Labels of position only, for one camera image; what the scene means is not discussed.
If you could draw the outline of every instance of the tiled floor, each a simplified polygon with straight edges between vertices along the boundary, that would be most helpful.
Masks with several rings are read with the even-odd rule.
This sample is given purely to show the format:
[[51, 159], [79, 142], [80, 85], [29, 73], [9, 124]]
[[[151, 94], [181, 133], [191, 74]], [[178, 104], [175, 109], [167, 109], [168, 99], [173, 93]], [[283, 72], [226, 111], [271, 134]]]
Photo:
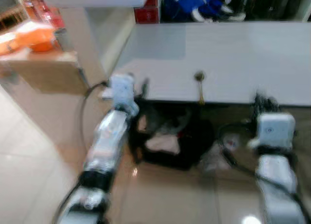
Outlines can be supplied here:
[[[82, 161], [63, 157], [2, 88], [0, 113], [0, 223], [49, 224]], [[108, 216], [113, 224], [263, 223], [256, 183], [234, 173], [136, 167], [125, 150]]]

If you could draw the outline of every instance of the white table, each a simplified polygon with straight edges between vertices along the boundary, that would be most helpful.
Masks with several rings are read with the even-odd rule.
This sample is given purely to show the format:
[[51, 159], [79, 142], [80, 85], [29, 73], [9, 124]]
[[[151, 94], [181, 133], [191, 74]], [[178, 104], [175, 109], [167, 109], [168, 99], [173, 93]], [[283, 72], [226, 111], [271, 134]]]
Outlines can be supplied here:
[[137, 25], [114, 73], [150, 79], [146, 99], [250, 103], [256, 90], [284, 105], [311, 105], [311, 25], [298, 22]]

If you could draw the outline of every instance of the red box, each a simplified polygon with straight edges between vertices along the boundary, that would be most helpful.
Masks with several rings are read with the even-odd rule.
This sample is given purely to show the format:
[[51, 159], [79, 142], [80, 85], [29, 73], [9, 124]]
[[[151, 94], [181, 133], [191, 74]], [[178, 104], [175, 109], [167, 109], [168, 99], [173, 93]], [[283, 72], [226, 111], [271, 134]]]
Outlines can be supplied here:
[[159, 23], [158, 7], [135, 8], [135, 20], [139, 24]]
[[150, 6], [156, 7], [157, 4], [158, 4], [157, 0], [147, 0], [144, 7], [150, 7]]

